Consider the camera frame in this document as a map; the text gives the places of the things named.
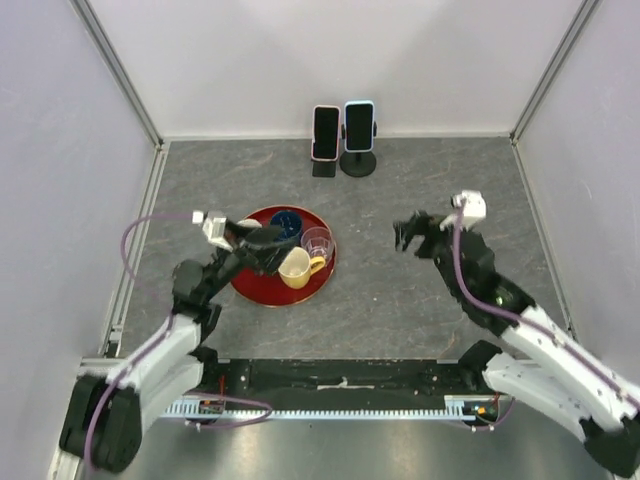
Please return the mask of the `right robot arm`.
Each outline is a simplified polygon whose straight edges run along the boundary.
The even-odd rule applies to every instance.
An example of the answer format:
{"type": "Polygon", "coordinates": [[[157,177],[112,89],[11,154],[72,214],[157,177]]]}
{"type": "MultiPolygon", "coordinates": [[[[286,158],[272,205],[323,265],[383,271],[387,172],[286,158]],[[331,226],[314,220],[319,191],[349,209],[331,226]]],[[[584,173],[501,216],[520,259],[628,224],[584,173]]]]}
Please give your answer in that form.
{"type": "Polygon", "coordinates": [[[577,343],[521,287],[498,272],[483,236],[416,211],[393,225],[395,247],[432,261],[467,317],[530,360],[524,366],[497,351],[487,361],[458,368],[467,392],[487,387],[515,397],[571,432],[611,474],[632,478],[639,469],[639,386],[577,343]]]}

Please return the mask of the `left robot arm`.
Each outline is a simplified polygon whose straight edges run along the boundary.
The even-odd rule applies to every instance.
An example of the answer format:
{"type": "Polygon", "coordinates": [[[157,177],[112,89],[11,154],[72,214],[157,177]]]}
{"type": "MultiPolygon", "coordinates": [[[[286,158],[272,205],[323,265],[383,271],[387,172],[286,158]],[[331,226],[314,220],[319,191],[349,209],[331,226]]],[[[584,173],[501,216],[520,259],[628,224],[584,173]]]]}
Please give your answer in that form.
{"type": "Polygon", "coordinates": [[[240,225],[225,217],[195,219],[216,252],[211,262],[180,262],[172,273],[172,305],[159,329],[104,374],[85,373],[74,385],[59,448],[86,466],[124,471],[144,434],[190,390],[208,393],[219,369],[203,346],[222,308],[214,297],[243,270],[274,274],[294,249],[279,226],[240,225]]]}

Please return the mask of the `black round-base phone holder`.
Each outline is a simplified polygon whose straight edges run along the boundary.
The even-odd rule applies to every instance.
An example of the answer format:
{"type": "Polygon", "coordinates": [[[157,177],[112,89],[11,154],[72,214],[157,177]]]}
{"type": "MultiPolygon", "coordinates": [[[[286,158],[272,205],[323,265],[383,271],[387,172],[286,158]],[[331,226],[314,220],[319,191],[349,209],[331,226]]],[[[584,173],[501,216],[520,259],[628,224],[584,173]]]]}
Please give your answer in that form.
{"type": "Polygon", "coordinates": [[[375,171],[377,158],[372,151],[348,152],[344,150],[339,157],[338,163],[346,175],[361,178],[375,171]]]}

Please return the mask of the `black folding phone stand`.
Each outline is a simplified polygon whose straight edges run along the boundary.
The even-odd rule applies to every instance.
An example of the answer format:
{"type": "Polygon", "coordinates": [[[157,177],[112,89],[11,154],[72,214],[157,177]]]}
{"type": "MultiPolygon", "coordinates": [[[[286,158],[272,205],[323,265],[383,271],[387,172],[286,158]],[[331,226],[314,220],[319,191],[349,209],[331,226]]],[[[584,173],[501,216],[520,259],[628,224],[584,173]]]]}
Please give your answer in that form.
{"type": "Polygon", "coordinates": [[[334,178],[336,175],[336,160],[312,160],[312,176],[316,178],[334,178]]]}

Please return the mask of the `phone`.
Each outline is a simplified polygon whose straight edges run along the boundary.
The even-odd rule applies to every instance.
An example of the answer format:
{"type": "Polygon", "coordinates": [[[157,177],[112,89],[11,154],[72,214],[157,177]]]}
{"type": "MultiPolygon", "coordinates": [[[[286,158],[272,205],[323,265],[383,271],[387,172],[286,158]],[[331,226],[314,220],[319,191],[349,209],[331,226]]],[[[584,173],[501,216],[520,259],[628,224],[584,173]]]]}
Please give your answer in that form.
{"type": "Polygon", "coordinates": [[[311,159],[335,161],[339,151],[340,108],[316,105],[313,109],[311,159]]]}
{"type": "Polygon", "coordinates": [[[344,105],[344,141],[348,152],[373,149],[375,105],[371,100],[348,101],[344,105]]]}

